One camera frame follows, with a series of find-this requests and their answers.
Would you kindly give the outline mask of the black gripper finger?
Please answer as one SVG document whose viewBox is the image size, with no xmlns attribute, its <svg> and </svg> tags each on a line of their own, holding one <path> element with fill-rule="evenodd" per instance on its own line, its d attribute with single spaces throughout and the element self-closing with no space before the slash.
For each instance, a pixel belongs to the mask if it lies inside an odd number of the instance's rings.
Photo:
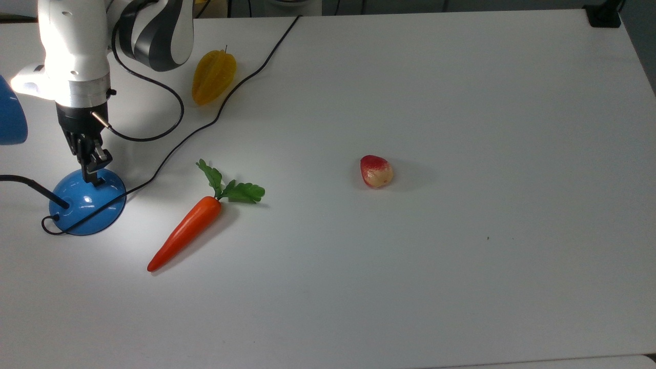
<svg viewBox="0 0 656 369">
<path fill-rule="evenodd" d="M 71 131 L 64 131 L 72 154 L 76 157 L 83 157 L 85 154 L 85 135 Z"/>
<path fill-rule="evenodd" d="M 80 166 L 84 182 L 100 186 L 105 182 L 98 177 L 98 171 L 103 170 L 112 160 L 112 154 L 101 146 L 103 143 L 97 137 L 82 137 L 80 139 Z"/>
</svg>

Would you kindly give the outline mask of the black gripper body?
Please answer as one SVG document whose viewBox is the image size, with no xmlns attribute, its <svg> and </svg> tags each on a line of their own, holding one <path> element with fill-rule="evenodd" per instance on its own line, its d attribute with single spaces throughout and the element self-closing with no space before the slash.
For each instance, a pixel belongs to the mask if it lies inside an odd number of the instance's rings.
<svg viewBox="0 0 656 369">
<path fill-rule="evenodd" d="M 84 134 L 85 137 L 97 137 L 103 142 L 101 131 L 105 128 L 93 113 L 108 119 L 108 103 L 96 107 L 74 108 L 65 107 L 59 103 L 55 104 L 59 126 L 64 131 Z"/>
</svg>

